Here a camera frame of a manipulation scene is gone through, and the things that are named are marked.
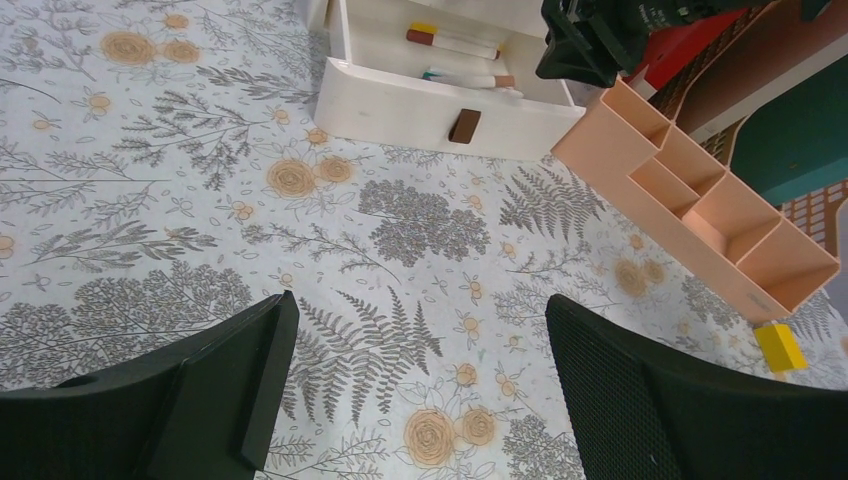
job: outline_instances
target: drawer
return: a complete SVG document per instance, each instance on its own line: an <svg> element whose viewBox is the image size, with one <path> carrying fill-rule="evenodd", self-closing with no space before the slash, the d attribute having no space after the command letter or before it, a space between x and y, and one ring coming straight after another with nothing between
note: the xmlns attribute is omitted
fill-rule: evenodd
<svg viewBox="0 0 848 480"><path fill-rule="evenodd" d="M499 43L488 60L406 40L413 22ZM331 0L330 57L315 112L328 133L356 140L535 161L585 112L565 82L534 70L546 45L531 35L487 25L408 0ZM513 75L524 98L421 79L436 67L463 75ZM480 112L471 142L448 132L463 109Z"/></svg>

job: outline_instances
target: yellow eraser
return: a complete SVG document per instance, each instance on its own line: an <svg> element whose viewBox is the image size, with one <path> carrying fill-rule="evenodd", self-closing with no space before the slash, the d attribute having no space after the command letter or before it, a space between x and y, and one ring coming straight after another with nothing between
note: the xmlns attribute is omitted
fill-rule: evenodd
<svg viewBox="0 0 848 480"><path fill-rule="evenodd" d="M409 29L418 30L419 32L429 33L431 35L439 33L439 27L435 25L430 25L428 23L412 22L412 25L409 26Z"/></svg>
<svg viewBox="0 0 848 480"><path fill-rule="evenodd" d="M754 330L772 372L807 368L807 360L789 325L766 325Z"/></svg>

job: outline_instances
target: teal wall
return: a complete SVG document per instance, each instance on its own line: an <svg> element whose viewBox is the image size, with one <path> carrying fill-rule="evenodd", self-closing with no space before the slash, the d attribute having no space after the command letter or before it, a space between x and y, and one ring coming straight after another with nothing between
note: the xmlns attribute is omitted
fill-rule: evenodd
<svg viewBox="0 0 848 480"><path fill-rule="evenodd" d="M772 205L848 177L848 56L754 112L730 168Z"/></svg>

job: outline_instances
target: table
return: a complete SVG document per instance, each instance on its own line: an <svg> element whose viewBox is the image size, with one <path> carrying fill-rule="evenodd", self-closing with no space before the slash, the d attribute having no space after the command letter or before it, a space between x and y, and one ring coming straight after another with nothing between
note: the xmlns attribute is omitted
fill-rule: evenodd
<svg viewBox="0 0 848 480"><path fill-rule="evenodd" d="M771 374L738 315L553 158L316 128L326 40L284 0L5 2L0 38L0 388L286 289L301 331L259 479L582 478L554 292L707 361L848 388L824 293L789 320L811 367Z"/></svg>

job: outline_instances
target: brown drawer handle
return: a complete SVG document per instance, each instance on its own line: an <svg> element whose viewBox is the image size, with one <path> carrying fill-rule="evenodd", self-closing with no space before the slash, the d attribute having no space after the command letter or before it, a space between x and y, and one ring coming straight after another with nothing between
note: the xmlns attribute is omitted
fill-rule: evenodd
<svg viewBox="0 0 848 480"><path fill-rule="evenodd" d="M456 117L451 131L448 133L448 140L453 143L471 143L471 138L474 136L474 131L477 130L477 124L480 122L480 112L477 110L468 110L463 108Z"/></svg>

